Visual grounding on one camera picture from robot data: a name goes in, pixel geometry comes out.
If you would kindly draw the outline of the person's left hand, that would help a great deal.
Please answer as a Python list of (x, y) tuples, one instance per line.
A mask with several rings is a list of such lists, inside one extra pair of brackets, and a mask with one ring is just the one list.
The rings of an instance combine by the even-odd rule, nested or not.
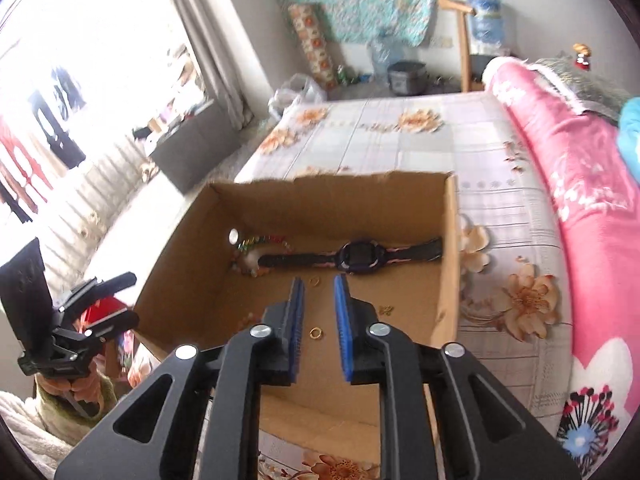
[(100, 403), (102, 400), (101, 375), (96, 364), (91, 363), (89, 374), (73, 380), (66, 378), (47, 378), (36, 375), (38, 386), (51, 396), (66, 397), (69, 393), (77, 402)]

